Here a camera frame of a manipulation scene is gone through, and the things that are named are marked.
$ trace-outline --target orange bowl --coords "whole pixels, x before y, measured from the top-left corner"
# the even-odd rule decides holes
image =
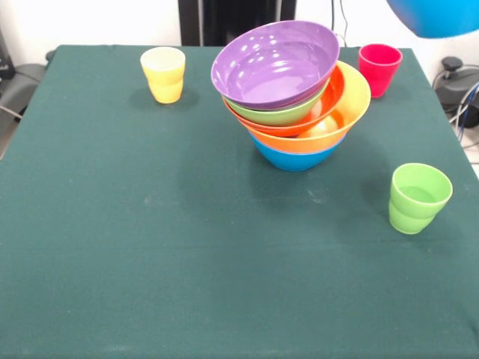
[[[340,67],[336,66],[333,70],[331,77],[329,78],[329,83],[324,90],[323,95],[313,106],[311,111],[304,116],[300,121],[294,123],[290,126],[266,126],[259,123],[252,122],[247,118],[244,118],[237,114],[223,99],[223,103],[226,108],[238,119],[238,121],[244,125],[247,129],[253,128],[262,133],[268,135],[273,135],[277,137],[288,137],[296,136],[304,131],[309,130],[311,127],[314,127],[318,122],[323,118],[328,116],[335,106],[341,100],[344,91],[344,76]]]
[[[315,153],[334,146],[359,121],[370,104],[371,91],[364,76],[354,67],[338,61],[344,76],[344,92],[335,110],[322,121],[298,135],[284,138],[243,124],[261,143],[289,153]]]

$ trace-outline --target purple bowl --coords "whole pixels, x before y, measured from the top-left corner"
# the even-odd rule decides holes
[[[216,56],[216,90],[247,108],[268,110],[301,102],[321,89],[339,57],[339,42],[315,22],[281,21],[250,30]]]

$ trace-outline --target yellow cup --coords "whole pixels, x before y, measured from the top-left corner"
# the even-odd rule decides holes
[[[155,47],[140,57],[141,68],[156,101],[178,101],[183,90],[186,57],[174,47]]]

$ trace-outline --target green bowl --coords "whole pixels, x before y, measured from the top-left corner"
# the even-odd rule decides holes
[[[321,97],[326,86],[328,86],[329,79],[320,92],[316,93],[313,97],[306,100],[305,102],[301,102],[299,105],[286,108],[284,110],[279,111],[256,111],[251,110],[250,108],[245,108],[237,103],[223,97],[228,105],[241,117],[244,117],[251,122],[259,123],[261,125],[267,126],[289,126],[295,122],[301,120],[304,116],[306,116],[309,111],[313,108],[316,104],[317,100]]]

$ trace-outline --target stack of bowls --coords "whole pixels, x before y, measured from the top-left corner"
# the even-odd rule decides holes
[[[329,157],[369,106],[366,80],[338,57],[328,28],[274,22],[223,48],[211,79],[266,159],[304,171]]]

